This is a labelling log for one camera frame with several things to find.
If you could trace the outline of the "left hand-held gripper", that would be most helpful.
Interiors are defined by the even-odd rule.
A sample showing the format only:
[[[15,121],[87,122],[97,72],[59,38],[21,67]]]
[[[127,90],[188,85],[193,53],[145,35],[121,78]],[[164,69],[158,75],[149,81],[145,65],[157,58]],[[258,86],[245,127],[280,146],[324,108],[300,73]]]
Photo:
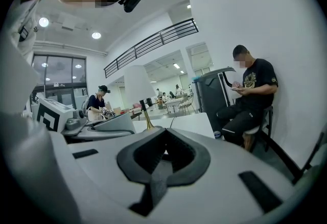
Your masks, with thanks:
[[[87,124],[87,118],[82,110],[71,108],[58,101],[42,98],[38,102],[36,120],[45,125],[49,131],[63,135],[67,144],[81,142],[75,137]],[[115,139],[135,134],[130,130],[97,131],[88,128],[88,140],[100,141]]]

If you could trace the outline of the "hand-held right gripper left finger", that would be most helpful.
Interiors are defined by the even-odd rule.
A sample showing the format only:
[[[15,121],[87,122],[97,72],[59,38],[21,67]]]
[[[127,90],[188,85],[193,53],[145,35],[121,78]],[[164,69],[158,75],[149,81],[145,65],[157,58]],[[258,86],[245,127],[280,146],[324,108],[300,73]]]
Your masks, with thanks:
[[[77,206],[77,220],[69,224],[163,224],[129,210],[141,199],[144,186],[130,182],[116,162],[120,150],[145,134],[76,144],[67,144],[56,132],[50,132],[50,137],[61,175]]]

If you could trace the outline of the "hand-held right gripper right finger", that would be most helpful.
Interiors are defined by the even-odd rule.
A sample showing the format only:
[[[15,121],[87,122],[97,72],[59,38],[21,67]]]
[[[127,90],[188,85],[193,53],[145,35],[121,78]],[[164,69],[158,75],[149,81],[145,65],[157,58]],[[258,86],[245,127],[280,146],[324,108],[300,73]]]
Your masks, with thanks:
[[[178,133],[203,145],[211,156],[206,173],[194,184],[173,187],[153,210],[160,224],[240,224],[264,215],[239,174],[254,172],[283,202],[298,194],[289,179],[243,148],[196,133]]]

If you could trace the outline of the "person's left forearm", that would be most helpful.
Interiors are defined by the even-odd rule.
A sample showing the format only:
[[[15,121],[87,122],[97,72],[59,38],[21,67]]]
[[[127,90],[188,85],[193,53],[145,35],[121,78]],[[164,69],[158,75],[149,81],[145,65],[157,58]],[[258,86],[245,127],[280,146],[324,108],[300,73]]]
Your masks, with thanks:
[[[82,224],[75,199],[59,169],[46,127],[20,114],[0,112],[0,154],[11,192],[32,224]]]

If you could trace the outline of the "white marble table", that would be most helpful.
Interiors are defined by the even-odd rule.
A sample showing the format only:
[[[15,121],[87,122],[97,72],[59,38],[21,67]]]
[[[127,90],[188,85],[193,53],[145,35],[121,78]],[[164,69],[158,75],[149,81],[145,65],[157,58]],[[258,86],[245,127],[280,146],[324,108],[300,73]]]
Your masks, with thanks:
[[[151,119],[151,122],[154,126],[189,131],[215,139],[213,129],[206,113],[174,118]]]

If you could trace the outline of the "white shade table lamp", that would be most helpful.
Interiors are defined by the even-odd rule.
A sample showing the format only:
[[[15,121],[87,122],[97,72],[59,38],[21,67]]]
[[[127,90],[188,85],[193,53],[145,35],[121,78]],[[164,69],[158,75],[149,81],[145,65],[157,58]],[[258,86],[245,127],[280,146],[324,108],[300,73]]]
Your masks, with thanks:
[[[125,94],[131,104],[139,103],[142,107],[146,119],[147,128],[144,132],[155,132],[160,127],[155,127],[148,115],[145,101],[155,95],[150,79],[142,65],[133,65],[125,69],[124,72]]]

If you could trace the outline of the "black wooden chair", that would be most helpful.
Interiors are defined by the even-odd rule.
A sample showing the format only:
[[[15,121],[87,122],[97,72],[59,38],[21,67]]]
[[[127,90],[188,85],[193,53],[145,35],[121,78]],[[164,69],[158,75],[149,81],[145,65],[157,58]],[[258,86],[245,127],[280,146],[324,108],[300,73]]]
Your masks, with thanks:
[[[263,118],[260,124],[251,130],[243,133],[244,149],[252,153],[256,142],[261,137],[265,142],[265,152],[268,151],[272,133],[273,107],[269,106],[263,111]]]

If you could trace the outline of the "dark grey wheeled bin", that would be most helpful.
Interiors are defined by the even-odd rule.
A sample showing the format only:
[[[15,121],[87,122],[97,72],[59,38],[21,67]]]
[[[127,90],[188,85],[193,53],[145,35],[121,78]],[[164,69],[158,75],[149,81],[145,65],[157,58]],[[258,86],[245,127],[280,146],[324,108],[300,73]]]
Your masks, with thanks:
[[[234,72],[232,67],[210,71],[194,83],[197,93],[199,111],[206,113],[216,139],[223,138],[218,129],[217,112],[233,104],[230,100],[232,83],[228,81],[227,72]]]

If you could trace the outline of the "white work table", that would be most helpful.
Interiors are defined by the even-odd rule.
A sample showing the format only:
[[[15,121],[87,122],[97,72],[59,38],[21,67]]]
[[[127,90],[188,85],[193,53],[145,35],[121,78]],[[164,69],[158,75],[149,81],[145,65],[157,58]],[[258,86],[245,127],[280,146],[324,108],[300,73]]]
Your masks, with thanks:
[[[179,111],[179,105],[182,103],[183,99],[178,98],[178,99],[172,99],[170,101],[167,101],[165,103],[167,113],[176,113]]]

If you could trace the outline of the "large dark window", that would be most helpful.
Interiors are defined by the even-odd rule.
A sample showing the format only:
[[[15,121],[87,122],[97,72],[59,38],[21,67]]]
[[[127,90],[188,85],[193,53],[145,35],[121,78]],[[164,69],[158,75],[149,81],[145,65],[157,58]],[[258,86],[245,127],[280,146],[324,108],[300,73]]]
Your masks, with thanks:
[[[37,86],[86,83],[85,59],[51,55],[34,55],[32,67],[38,74]]]

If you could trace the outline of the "grey folding chair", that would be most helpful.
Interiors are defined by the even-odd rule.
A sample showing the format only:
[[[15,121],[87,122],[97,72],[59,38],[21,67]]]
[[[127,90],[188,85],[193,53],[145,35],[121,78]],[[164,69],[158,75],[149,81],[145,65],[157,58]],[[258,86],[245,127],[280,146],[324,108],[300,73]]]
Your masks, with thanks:
[[[324,160],[327,154],[327,125],[321,130],[316,144],[311,151],[304,166],[300,169],[300,172],[292,180],[294,186],[298,183],[314,182],[321,173],[321,169],[324,164]]]

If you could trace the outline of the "person's white hoodie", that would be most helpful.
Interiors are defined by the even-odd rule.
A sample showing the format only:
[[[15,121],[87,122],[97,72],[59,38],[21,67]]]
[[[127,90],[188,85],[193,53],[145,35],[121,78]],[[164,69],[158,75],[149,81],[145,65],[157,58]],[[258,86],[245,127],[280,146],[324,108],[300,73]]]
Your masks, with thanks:
[[[38,31],[36,8],[40,0],[14,0],[0,30],[0,112],[21,113],[38,81],[27,62]]]

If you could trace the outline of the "black balcony railing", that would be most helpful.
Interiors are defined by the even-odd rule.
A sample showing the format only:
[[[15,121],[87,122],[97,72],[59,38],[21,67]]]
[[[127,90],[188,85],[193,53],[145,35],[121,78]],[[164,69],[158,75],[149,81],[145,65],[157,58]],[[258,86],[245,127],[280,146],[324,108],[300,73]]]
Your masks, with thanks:
[[[112,62],[110,62],[104,68],[105,78],[109,78],[111,75],[125,67],[127,64],[130,64],[134,60],[155,49],[198,32],[199,29],[193,18],[183,20],[165,29],[162,29],[138,42],[120,54]]]

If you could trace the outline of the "ceiling air vent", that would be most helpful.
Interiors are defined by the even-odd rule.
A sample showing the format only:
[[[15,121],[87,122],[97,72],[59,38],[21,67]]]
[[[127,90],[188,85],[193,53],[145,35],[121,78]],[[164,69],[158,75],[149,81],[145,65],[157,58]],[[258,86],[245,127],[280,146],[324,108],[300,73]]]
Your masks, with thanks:
[[[65,18],[61,28],[67,31],[73,31],[75,29],[76,20],[74,18]]]

